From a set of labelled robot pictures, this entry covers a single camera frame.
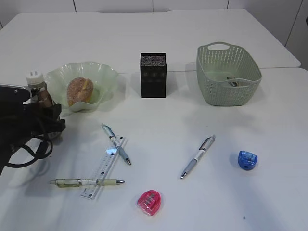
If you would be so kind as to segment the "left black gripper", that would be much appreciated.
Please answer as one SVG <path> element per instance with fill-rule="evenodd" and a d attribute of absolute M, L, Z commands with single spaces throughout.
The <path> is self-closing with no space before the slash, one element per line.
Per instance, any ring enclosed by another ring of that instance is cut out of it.
<path fill-rule="evenodd" d="M 61 104 L 43 107 L 45 116 L 59 119 L 62 112 Z M 61 135 L 66 128 L 65 120 L 55 120 L 44 123 L 44 128 L 50 139 Z M 41 140 L 36 151 L 33 151 L 27 142 L 31 139 Z M 33 159 L 22 164 L 10 162 L 11 157 L 20 149 L 27 151 Z M 23 168 L 46 157 L 46 137 L 41 134 L 38 123 L 34 120 L 30 108 L 22 109 L 20 114 L 2 115 L 0 117 L 0 170 L 5 167 Z"/>

